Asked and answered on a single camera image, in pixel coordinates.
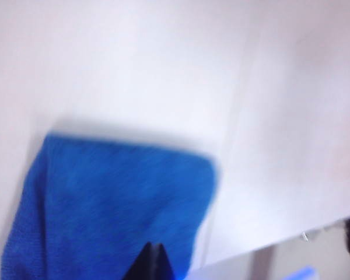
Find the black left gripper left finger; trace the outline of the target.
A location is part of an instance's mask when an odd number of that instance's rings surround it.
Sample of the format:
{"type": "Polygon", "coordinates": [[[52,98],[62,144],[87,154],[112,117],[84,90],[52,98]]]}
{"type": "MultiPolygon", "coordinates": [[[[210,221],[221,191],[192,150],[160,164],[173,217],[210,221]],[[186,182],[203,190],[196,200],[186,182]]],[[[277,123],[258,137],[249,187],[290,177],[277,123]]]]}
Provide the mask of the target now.
{"type": "Polygon", "coordinates": [[[155,279],[155,249],[151,242],[144,245],[139,255],[125,274],[125,280],[155,279]]]}

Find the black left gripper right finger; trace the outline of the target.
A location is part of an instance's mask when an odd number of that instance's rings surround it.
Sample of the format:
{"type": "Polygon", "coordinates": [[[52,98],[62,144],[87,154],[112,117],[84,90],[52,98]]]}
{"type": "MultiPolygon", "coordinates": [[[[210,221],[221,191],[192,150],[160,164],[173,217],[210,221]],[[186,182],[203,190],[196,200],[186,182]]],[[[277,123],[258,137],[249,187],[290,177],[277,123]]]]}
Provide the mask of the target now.
{"type": "Polygon", "coordinates": [[[164,245],[160,243],[157,247],[156,280],[176,280],[164,245]]]}

